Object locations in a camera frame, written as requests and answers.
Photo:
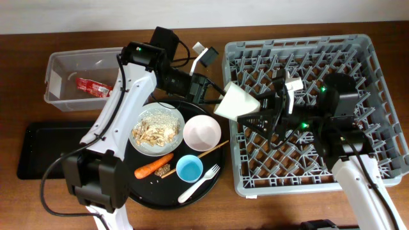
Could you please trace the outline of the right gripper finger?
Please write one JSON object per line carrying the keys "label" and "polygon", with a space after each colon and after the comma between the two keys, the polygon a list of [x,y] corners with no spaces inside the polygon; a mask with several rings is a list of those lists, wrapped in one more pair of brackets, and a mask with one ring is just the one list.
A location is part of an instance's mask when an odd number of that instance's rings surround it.
{"label": "right gripper finger", "polygon": [[264,100],[264,99],[274,98],[274,97],[275,97],[275,91],[265,91],[262,94],[254,96],[254,98],[257,100]]}
{"label": "right gripper finger", "polygon": [[237,122],[260,134],[268,134],[272,130],[272,116],[265,112],[241,115]]}

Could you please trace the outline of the pink bowl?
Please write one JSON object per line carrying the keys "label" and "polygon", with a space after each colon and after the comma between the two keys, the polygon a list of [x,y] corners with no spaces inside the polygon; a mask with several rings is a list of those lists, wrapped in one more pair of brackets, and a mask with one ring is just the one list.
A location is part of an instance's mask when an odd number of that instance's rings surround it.
{"label": "pink bowl", "polygon": [[190,118],[183,128],[183,139],[188,147],[196,151],[208,151],[221,139],[219,123],[207,115]]}

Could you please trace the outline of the white cup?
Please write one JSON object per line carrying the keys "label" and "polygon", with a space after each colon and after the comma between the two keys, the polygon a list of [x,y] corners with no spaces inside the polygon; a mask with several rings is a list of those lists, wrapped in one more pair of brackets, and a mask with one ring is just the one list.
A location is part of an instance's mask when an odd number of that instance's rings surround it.
{"label": "white cup", "polygon": [[221,103],[215,106],[214,114],[237,121],[239,116],[260,111],[260,102],[237,84],[229,82],[224,91],[226,94],[219,97]]}

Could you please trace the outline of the rice and peanut shells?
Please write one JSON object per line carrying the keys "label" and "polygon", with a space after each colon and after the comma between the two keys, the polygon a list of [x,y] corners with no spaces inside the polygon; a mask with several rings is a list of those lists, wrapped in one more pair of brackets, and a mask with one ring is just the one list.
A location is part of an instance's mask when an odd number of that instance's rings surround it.
{"label": "rice and peanut shells", "polygon": [[137,145],[164,147],[179,134],[180,121],[170,112],[148,112],[132,129],[131,137]]}

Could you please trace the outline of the grey plate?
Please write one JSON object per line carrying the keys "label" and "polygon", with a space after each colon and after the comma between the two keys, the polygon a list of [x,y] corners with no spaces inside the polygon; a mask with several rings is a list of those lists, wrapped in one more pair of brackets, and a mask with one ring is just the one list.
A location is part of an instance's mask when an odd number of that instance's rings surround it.
{"label": "grey plate", "polygon": [[183,140],[185,120],[170,104],[149,103],[142,107],[129,141],[143,155],[159,157],[173,152]]}

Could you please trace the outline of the blue cup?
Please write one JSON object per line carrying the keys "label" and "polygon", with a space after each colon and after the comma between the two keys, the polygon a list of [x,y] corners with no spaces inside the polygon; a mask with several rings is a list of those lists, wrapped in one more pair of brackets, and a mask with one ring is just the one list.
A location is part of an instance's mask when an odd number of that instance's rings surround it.
{"label": "blue cup", "polygon": [[195,183],[203,173],[203,163],[197,156],[185,155],[177,162],[176,173],[182,181]]}

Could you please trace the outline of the red snack wrapper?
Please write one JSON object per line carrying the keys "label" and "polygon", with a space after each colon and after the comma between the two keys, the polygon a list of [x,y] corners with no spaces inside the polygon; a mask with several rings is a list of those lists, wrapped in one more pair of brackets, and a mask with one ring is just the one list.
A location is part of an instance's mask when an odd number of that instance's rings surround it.
{"label": "red snack wrapper", "polygon": [[113,90],[112,86],[108,86],[91,79],[76,78],[75,81],[77,89],[99,98],[109,97],[111,91]]}

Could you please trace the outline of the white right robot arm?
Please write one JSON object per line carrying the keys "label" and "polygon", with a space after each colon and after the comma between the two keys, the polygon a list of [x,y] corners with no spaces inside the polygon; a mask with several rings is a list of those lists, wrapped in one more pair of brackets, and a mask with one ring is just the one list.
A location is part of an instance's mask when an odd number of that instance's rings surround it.
{"label": "white right robot arm", "polygon": [[405,229],[380,176],[368,136],[354,122],[359,92],[355,79],[330,73],[321,85],[316,105],[296,105],[295,93],[304,88],[300,77],[280,69],[274,88],[251,96],[235,83],[218,88],[210,100],[214,113],[235,121],[266,140],[268,150],[279,150],[297,132],[310,132],[323,158],[346,194],[361,229]]}

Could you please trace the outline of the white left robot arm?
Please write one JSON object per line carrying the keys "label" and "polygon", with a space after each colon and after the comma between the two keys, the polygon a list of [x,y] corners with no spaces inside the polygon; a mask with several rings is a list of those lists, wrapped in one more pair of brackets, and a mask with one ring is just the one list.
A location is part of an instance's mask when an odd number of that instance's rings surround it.
{"label": "white left robot arm", "polygon": [[117,54],[120,72],[108,101],[93,127],[81,139],[80,148],[62,154],[45,171],[40,183],[40,200],[45,201],[45,181],[57,165],[63,168],[68,191],[87,207],[99,229],[131,229],[125,208],[130,193],[130,171],[123,163],[128,137],[137,123],[137,113],[155,89],[180,96],[183,102],[206,104],[208,86],[223,90],[208,77],[172,66],[180,39],[156,27],[150,42],[130,42]]}

